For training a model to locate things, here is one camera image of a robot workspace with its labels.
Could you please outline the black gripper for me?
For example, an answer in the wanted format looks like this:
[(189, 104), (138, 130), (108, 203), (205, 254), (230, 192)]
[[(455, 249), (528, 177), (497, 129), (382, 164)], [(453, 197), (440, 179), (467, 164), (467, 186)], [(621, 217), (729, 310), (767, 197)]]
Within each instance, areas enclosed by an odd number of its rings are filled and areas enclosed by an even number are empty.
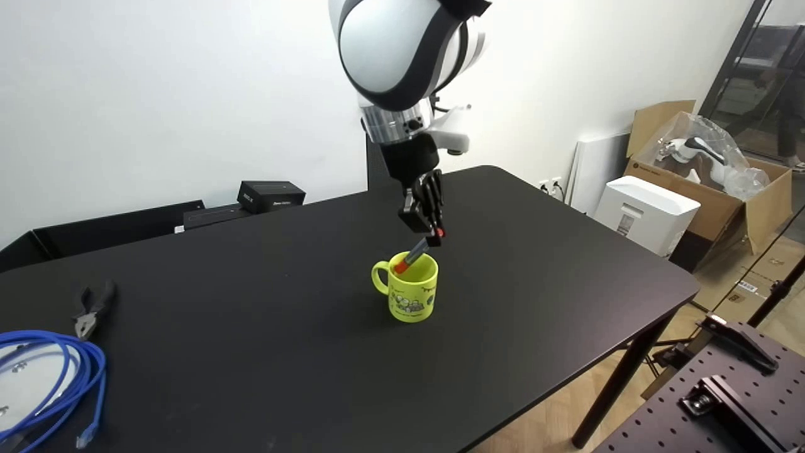
[(404, 143), (382, 145), (382, 159), (391, 177), (404, 186), (404, 207), (399, 217), (418, 235), (428, 235), (430, 246), (440, 246), (446, 240), (443, 226), (443, 186), (439, 145), (428, 133), (421, 133)]

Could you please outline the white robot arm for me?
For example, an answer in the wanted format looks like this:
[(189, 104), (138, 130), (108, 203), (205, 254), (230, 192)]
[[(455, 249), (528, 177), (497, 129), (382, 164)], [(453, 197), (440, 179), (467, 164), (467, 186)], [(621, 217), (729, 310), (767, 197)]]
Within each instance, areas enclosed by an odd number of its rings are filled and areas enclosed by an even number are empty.
[(439, 94), (487, 46), (478, 27), (493, 0), (331, 0), (340, 67), (361, 96), (361, 125), (404, 186), (399, 217), (430, 246), (446, 240), (440, 154), (470, 148), (469, 105)]

